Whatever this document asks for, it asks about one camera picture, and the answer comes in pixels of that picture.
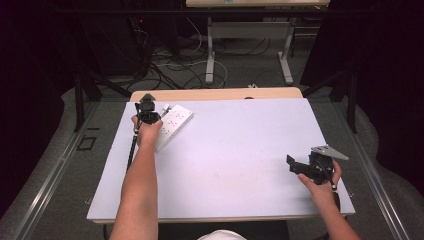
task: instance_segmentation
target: white power strip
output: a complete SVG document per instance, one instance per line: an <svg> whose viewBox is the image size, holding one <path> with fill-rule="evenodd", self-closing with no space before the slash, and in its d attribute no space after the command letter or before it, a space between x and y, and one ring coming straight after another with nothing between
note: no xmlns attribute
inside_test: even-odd
<svg viewBox="0 0 424 240"><path fill-rule="evenodd" d="M165 145L193 118L193 112L176 105L162 118L163 125L159 130L156 151L162 150Z"/></svg>

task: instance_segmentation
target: white tabletop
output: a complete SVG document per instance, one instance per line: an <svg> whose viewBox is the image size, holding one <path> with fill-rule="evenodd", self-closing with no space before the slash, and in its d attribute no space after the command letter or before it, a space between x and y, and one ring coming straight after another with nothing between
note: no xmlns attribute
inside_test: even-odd
<svg viewBox="0 0 424 240"><path fill-rule="evenodd" d="M325 6L330 0L186 0L187 7Z"/></svg>
<svg viewBox="0 0 424 240"><path fill-rule="evenodd" d="M156 153L160 222L293 219L318 216L286 155L307 163L325 145L307 99L167 102L193 119ZM163 102L156 102L156 110ZM113 222L132 141L128 103L87 219ZM355 210L339 182L342 214Z"/></svg>

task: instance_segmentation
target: wooden desk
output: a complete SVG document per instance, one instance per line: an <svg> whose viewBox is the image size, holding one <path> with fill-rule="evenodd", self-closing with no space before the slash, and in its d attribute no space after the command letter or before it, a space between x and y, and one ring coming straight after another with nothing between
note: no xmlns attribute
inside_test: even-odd
<svg viewBox="0 0 424 240"><path fill-rule="evenodd" d="M149 92L157 99L156 109L170 103L194 113L193 119L155 154L159 222L319 215L309 191L289 172L286 163L287 154L307 163L311 147L325 144L309 102L301 98L298 89ZM138 101L144 94L136 92L131 100ZM194 101L195 96L202 101ZM189 101L168 101L174 99ZM96 223L115 220L132 141L130 116L134 113L134 104L129 102L87 215ZM343 181L338 188L342 214L355 213Z"/></svg>
<svg viewBox="0 0 424 240"><path fill-rule="evenodd" d="M187 7L216 8L216 7L300 7L325 6L329 0L186 0ZM290 22L212 22L208 18L208 63L206 66L205 82L213 83L215 52L213 51L214 38L273 38L283 39L283 51L278 57L287 85L293 84L287 55L293 38L296 18Z"/></svg>

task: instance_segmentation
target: person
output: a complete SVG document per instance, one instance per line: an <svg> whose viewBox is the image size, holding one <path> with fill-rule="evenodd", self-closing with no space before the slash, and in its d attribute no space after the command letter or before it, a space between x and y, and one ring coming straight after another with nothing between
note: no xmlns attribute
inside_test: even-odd
<svg viewBox="0 0 424 240"><path fill-rule="evenodd" d="M137 117L133 116L131 119L134 126L137 126ZM137 138L139 148L122 184L121 203L110 236L111 240L158 238L158 187L154 151L162 124L161 120L151 125L141 123ZM335 171L332 180L337 185L342 170L336 161L333 161L333 165ZM303 174L299 174L298 178L311 192L312 200L319 210L330 239L360 239L340 214L329 182L316 185ZM199 239L245 238L231 231L218 230Z"/></svg>

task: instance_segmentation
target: hand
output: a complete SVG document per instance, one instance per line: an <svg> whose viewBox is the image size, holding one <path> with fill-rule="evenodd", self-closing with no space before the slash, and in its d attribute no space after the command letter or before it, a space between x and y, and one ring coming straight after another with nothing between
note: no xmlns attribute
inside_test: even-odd
<svg viewBox="0 0 424 240"><path fill-rule="evenodd" d="M337 186L337 183L339 182L339 179L342 175L342 169L340 168L340 165L333 160L333 167L334 167L334 173L333 173L333 182ZM309 191L312 194L312 200L314 201L315 205L317 205L318 209L323 210L327 208L328 206L336 206L334 202L334 196L333 196L333 190L331 189L331 183L327 182L322 185L316 185L304 174L298 175L299 180L309 189Z"/></svg>
<svg viewBox="0 0 424 240"><path fill-rule="evenodd" d="M131 120L134 123L134 129L137 128L137 116L134 115L131 117ZM159 129L162 127L162 120L158 120L153 124L140 123L140 129L138 130L137 145L156 145L156 141L159 137Z"/></svg>

